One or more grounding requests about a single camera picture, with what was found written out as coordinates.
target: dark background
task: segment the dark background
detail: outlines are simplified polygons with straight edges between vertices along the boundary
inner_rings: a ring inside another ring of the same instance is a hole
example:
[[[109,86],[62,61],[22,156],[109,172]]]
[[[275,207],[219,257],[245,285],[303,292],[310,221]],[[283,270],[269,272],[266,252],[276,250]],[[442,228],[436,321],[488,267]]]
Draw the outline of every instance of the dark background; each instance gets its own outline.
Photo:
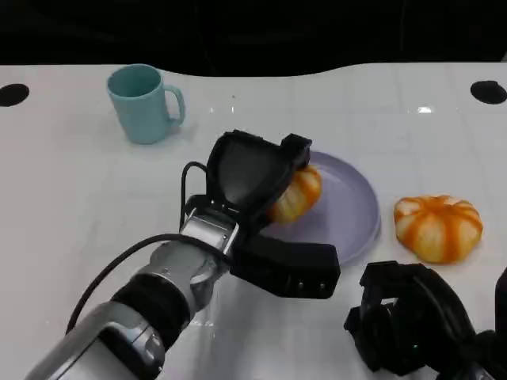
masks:
[[[500,61],[506,20],[505,0],[2,0],[0,64],[149,63],[269,76]]]

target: orange pumpkin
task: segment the orange pumpkin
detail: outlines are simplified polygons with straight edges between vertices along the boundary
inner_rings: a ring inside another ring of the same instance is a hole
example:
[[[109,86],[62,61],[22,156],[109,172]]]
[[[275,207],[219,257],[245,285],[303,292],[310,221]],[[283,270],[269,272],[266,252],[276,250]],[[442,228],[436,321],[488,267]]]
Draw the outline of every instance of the orange pumpkin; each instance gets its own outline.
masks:
[[[269,216],[274,222],[294,222],[311,209],[321,192],[322,178],[315,167],[309,165],[298,170],[291,184],[273,205]]]
[[[451,196],[403,198],[395,205],[398,240],[423,261],[462,260],[482,235],[481,218],[470,202]]]

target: purple plate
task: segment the purple plate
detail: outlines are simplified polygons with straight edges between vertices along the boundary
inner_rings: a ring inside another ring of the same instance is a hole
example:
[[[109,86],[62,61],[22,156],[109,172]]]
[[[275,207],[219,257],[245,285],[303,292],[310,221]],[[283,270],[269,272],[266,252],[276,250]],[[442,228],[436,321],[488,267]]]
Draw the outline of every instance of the purple plate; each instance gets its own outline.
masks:
[[[320,152],[310,163],[322,175],[322,194],[296,222],[273,224],[264,233],[283,241],[328,243],[340,264],[366,253],[380,228],[380,211],[372,186],[350,164]]]

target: teal mug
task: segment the teal mug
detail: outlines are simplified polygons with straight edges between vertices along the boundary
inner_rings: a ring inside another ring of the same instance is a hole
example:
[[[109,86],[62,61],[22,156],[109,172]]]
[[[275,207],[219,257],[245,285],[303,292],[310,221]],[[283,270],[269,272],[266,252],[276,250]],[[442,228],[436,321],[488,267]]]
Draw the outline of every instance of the teal mug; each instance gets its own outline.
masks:
[[[180,115],[171,118],[165,91],[176,97]],[[164,139],[185,118],[181,91],[164,85],[161,74],[152,66],[135,64],[122,67],[108,79],[108,93],[128,139],[136,144],[153,144]]]

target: table surface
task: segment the table surface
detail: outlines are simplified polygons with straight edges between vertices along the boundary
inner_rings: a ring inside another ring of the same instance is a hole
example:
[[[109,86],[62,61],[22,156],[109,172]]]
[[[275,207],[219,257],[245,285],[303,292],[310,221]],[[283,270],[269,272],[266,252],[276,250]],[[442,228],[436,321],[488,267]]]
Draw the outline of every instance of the table surface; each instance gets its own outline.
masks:
[[[371,252],[342,269],[327,301],[276,298],[225,275],[160,378],[393,378],[369,372],[342,326],[360,302],[367,262],[417,262],[395,238],[392,207],[401,196],[450,193],[478,208],[482,243],[462,264],[434,268],[477,330],[494,327],[494,286],[507,266],[507,103],[479,103],[470,86],[496,80],[507,87],[504,63],[360,65],[297,78],[164,73],[182,89],[188,115],[153,146],[133,146],[120,129],[105,91],[115,68],[0,67],[0,85],[30,88],[26,101],[0,109],[4,378],[23,378],[62,337],[78,297],[113,257],[177,230],[181,169],[206,162],[215,140],[235,128],[276,143],[301,134],[355,165],[378,193],[382,233]],[[189,175],[188,189],[203,191],[201,173]],[[125,284],[152,249],[111,274],[87,310]]]

